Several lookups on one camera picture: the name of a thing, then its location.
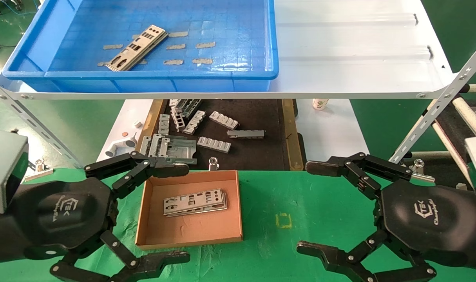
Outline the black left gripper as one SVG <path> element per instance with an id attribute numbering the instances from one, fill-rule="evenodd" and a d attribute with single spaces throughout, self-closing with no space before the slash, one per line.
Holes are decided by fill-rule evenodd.
<path id="1" fill-rule="evenodd" d="M 65 282 L 137 282 L 160 277 L 172 264 L 185 264 L 185 251 L 154 252 L 136 257 L 111 232 L 118 202 L 151 177 L 182 177 L 185 163 L 165 157 L 147 157 L 138 151 L 125 153 L 84 168 L 80 182 L 50 181 L 22 184 L 5 213 L 0 214 L 0 262 L 21 259 L 46 260 L 64 256 L 51 274 Z M 111 189 L 102 179 L 123 174 Z M 124 267 L 109 277 L 75 266 L 101 246 L 119 258 Z"/>

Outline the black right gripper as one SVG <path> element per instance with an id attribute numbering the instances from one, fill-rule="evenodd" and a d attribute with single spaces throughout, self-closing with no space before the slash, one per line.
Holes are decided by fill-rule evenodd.
<path id="1" fill-rule="evenodd" d="M 308 161 L 305 168 L 312 175 L 344 177 L 368 199 L 380 199 L 383 219 L 379 227 L 386 231 L 374 232 L 350 252 L 307 241 L 297 243 L 298 253 L 319 258 L 326 271 L 353 282 L 429 282 L 437 272 L 425 260 L 476 269 L 474 192 L 417 186 L 408 182 L 410 169 L 363 152 L 332 156 L 326 162 Z M 394 183 L 381 191 L 371 175 Z M 362 262 L 385 242 L 411 267 L 378 273 L 365 268 Z"/>

